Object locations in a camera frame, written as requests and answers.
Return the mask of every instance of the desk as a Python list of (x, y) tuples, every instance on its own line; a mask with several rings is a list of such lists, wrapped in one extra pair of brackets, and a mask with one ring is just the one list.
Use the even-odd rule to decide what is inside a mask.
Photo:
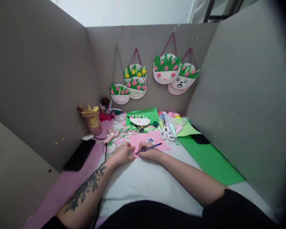
[[(121, 126), (122, 123), (114, 125), (115, 129)], [(107, 128), (111, 127), (109, 121), (102, 122), (103, 133), (99, 137), (103, 137), (107, 133)], [(177, 146), (168, 140), (166, 143), (170, 150), (165, 153), (201, 170), (182, 145)], [(95, 145), (80, 171), (62, 172), (23, 229), (40, 229), (55, 215), (72, 193), (103, 163), (105, 156), (101, 152), (102, 146), (102, 143)], [(252, 201), (268, 217), (278, 222), (274, 210), (246, 181), (229, 185), (229, 188)], [(162, 165), (149, 159), (137, 158), (115, 169), (103, 193), (100, 216), (108, 217), (123, 205), (138, 200), (158, 201), (197, 216), (201, 216), (203, 210)]]

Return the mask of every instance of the leaf tattoo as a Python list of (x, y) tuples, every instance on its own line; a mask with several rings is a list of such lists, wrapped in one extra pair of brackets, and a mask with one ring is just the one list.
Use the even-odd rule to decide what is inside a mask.
[(64, 213), (70, 209), (74, 211), (76, 207), (78, 207), (79, 198), (81, 199), (81, 203), (83, 203), (86, 199), (86, 193), (90, 192), (90, 187), (92, 187), (92, 193), (99, 187), (96, 182), (99, 181), (100, 177), (104, 175), (103, 170), (106, 169), (106, 166), (103, 166), (103, 164), (101, 164), (101, 166), (98, 167), (97, 170), (95, 170), (94, 173), (88, 177), (88, 179), (85, 180), (84, 183), (82, 183), (82, 185), (69, 198), (69, 200), (66, 202), (67, 208)]

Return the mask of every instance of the hand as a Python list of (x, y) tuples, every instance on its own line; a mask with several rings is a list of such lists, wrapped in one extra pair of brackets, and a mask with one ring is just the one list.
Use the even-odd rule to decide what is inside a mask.
[(136, 157), (133, 155), (133, 153), (129, 156), (129, 151), (134, 150), (134, 146), (131, 146), (129, 142), (124, 142), (122, 145), (120, 145), (115, 152), (112, 154), (112, 156), (108, 159), (115, 163), (116, 166), (120, 164), (124, 164), (128, 161), (133, 161), (136, 159)]
[[(139, 145), (139, 149), (138, 151), (141, 151), (143, 149), (152, 147), (153, 144), (150, 142), (141, 142)], [(161, 154), (163, 154), (162, 151), (158, 150), (156, 147), (149, 149), (147, 151), (144, 152), (139, 152), (137, 155), (139, 155), (140, 157), (145, 157), (145, 158), (149, 158), (152, 159), (154, 161), (157, 161), (159, 159), (159, 157), (161, 156)]]

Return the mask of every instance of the pencil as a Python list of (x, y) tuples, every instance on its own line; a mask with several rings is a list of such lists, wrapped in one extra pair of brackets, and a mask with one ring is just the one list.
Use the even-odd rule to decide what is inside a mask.
[(152, 147), (149, 147), (149, 148), (143, 149), (143, 150), (141, 150), (141, 151), (139, 151), (139, 152), (145, 152), (145, 151), (147, 151), (147, 150), (149, 150), (149, 149), (152, 149), (152, 148), (155, 148), (155, 147), (157, 147), (157, 146), (159, 146), (159, 145), (162, 145), (162, 143), (159, 143), (159, 144), (154, 145), (154, 146), (152, 146)]

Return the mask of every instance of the white scissors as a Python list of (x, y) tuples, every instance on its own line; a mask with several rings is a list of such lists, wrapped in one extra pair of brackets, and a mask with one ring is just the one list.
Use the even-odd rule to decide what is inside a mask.
[(162, 140), (168, 139), (170, 142), (175, 141), (175, 137), (174, 137), (173, 133), (171, 132), (171, 130), (168, 128), (168, 126), (166, 124), (164, 125), (163, 130), (161, 130), (161, 132), (160, 132), (160, 138)]

